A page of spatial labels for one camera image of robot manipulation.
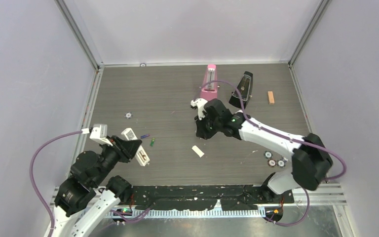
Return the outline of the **white remote control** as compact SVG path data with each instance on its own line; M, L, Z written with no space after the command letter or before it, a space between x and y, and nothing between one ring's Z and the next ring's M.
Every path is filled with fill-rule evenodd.
M145 151L142 145L142 140L140 140L136 134L134 133L132 128L126 128L121 132L121 135L127 141L132 141L134 147L132 148L132 152L134 153L134 159L137 160L140 166L146 166L150 162L149 155Z

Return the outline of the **white battery cover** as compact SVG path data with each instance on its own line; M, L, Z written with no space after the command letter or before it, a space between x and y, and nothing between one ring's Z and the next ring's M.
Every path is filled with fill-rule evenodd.
M200 158L205 155L205 153L196 145L191 148Z

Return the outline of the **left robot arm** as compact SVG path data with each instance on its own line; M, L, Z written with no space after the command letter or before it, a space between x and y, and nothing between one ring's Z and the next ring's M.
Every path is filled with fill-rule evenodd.
M113 176L98 200L96 190L117 163L128 163L138 153L142 141L126 141L117 136L101 145L102 152L84 151L76 157L70 176L60 185L55 197L54 220L48 228L50 237L87 237L118 204L127 204L133 196L132 185L121 176Z

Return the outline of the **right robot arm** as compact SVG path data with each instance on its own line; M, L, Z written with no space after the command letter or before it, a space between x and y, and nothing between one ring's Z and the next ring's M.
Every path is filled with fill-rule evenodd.
M291 168L270 174L260 186L259 195L267 202L276 202L289 190L304 188L315 191L325 178L333 161L319 136L283 132L265 125L243 111L232 113L224 104L202 98L190 102L195 116L196 136L210 139L221 132L227 137L258 144L287 158Z

